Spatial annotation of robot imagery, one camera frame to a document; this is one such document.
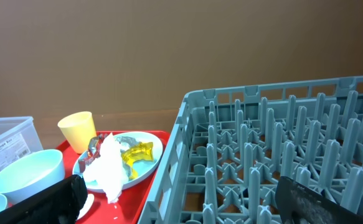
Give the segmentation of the white tissue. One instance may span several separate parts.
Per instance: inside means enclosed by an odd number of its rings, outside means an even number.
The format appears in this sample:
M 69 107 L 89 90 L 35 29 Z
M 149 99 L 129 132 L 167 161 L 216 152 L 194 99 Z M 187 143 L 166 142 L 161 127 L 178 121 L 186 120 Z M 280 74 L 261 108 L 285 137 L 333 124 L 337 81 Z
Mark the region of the white tissue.
M 121 151 L 118 143 L 110 133 L 101 143 L 99 157 L 85 168 L 85 182 L 96 181 L 108 199 L 108 203 L 116 203 L 128 176 L 123 167 Z

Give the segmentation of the white plastic spoon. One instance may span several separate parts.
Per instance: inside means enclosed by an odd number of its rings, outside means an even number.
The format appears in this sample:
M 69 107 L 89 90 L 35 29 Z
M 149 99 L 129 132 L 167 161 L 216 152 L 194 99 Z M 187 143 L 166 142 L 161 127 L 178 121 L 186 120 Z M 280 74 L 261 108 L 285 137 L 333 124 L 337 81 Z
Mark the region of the white plastic spoon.
M 92 207 L 94 203 L 95 196 L 93 194 L 88 194 L 87 199 L 85 201 L 85 204 L 83 208 L 79 211 L 79 215 L 77 217 L 77 220 L 83 218 L 89 211 L 89 209 Z

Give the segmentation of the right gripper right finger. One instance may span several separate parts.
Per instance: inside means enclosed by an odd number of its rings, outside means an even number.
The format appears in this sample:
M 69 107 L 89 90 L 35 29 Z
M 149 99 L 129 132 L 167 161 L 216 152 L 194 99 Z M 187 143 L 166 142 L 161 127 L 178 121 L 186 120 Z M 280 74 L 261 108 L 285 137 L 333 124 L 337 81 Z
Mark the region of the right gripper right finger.
M 363 180 L 336 179 L 330 188 L 309 187 L 282 176 L 276 206 L 283 223 L 363 223 Z

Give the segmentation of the silver foil wrapper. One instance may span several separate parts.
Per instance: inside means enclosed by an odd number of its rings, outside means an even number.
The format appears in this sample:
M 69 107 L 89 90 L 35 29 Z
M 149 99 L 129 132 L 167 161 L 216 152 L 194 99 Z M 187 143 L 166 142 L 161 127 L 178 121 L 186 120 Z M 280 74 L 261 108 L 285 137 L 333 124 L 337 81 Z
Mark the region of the silver foil wrapper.
M 139 141 L 129 136 L 119 136 L 115 139 L 115 141 L 117 142 L 117 146 L 120 149 L 121 153 L 124 153 L 125 151 L 129 150 L 131 147 L 134 147 L 139 144 Z

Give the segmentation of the grey dishwasher rack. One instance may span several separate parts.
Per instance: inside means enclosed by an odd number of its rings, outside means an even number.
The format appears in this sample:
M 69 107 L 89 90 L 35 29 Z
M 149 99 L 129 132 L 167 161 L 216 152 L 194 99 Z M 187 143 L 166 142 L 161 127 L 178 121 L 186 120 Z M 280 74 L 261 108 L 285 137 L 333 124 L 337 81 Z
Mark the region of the grey dishwasher rack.
M 187 93 L 140 223 L 280 223 L 287 176 L 363 218 L 363 76 Z

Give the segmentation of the light blue bowl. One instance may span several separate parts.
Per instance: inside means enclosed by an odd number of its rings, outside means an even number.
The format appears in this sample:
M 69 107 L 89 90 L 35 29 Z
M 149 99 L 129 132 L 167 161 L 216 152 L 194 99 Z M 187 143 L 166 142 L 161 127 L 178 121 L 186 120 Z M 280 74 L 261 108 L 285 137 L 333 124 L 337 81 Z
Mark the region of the light blue bowl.
M 65 177 L 63 154 L 56 149 L 34 152 L 0 171 L 0 194 L 17 204 Z

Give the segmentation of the red snack wrapper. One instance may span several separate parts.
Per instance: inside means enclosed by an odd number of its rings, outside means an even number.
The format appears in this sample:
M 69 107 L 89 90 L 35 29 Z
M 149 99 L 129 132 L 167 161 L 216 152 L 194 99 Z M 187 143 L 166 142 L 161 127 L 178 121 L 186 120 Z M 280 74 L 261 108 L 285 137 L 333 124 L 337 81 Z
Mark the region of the red snack wrapper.
M 80 173 L 83 173 L 87 166 L 100 157 L 101 144 L 107 136 L 107 134 L 99 134 L 98 136 L 91 138 L 85 156 L 78 159 Z

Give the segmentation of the yellow candy wrapper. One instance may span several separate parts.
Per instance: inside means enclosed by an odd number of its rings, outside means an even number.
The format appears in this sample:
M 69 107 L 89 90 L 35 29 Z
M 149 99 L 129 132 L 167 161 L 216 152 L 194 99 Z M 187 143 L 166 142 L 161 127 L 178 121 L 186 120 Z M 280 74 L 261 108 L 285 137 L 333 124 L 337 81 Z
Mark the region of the yellow candy wrapper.
M 138 177 L 138 172 L 133 168 L 135 162 L 154 161 L 153 142 L 139 142 L 137 145 L 122 152 L 121 158 L 129 180 L 133 180 Z

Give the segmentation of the light blue plate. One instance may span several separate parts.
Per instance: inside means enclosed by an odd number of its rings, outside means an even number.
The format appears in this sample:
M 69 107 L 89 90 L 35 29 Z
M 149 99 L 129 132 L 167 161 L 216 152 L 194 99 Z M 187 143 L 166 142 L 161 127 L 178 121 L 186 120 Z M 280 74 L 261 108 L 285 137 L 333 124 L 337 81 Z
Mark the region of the light blue plate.
M 122 138 L 122 137 L 130 137 L 135 138 L 136 141 L 140 141 L 143 143 L 146 142 L 153 142 L 153 162 L 148 161 L 138 161 L 135 162 L 135 165 L 133 165 L 133 168 L 137 172 L 137 178 L 134 180 L 129 180 L 123 185 L 122 190 L 129 189 L 143 180 L 147 179 L 157 168 L 159 165 L 159 162 L 161 160 L 161 156 L 163 154 L 163 144 L 159 137 L 155 136 L 154 134 L 148 133 L 148 132 L 142 132 L 142 131 L 131 131 L 131 132 L 125 132 L 121 134 L 113 134 L 113 137 L 115 140 Z M 78 161 L 76 161 L 73 165 L 72 174 L 78 174 L 82 175 L 82 172 L 80 171 L 80 166 L 78 164 Z M 91 190 L 92 192 L 98 192 L 98 193 L 104 193 L 102 188 L 97 184 L 96 181 L 92 182 L 86 182 L 86 186 L 88 190 Z

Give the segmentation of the yellow plastic cup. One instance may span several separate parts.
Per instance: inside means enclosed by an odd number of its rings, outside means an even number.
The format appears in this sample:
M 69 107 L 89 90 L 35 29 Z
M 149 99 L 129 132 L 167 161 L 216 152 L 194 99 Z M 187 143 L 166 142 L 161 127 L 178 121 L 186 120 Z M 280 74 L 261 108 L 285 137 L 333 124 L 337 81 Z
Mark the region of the yellow plastic cup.
M 77 154 L 88 149 L 91 138 L 97 136 L 92 113 L 82 111 L 62 118 L 57 126 Z

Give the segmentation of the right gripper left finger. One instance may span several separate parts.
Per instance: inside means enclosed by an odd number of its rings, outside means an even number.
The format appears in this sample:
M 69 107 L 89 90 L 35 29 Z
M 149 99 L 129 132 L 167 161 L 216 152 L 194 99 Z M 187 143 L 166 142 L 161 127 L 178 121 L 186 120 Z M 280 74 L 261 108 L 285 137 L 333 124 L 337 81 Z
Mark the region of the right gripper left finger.
M 71 175 L 0 212 L 0 224 L 74 224 L 87 195 L 83 177 Z

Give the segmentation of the clear plastic storage bin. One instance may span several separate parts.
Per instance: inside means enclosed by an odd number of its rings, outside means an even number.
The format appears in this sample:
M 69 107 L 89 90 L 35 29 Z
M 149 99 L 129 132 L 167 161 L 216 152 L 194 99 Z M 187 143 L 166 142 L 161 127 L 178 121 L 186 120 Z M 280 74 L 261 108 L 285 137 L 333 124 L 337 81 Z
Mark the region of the clear plastic storage bin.
M 0 171 L 16 160 L 43 150 L 33 117 L 0 118 Z

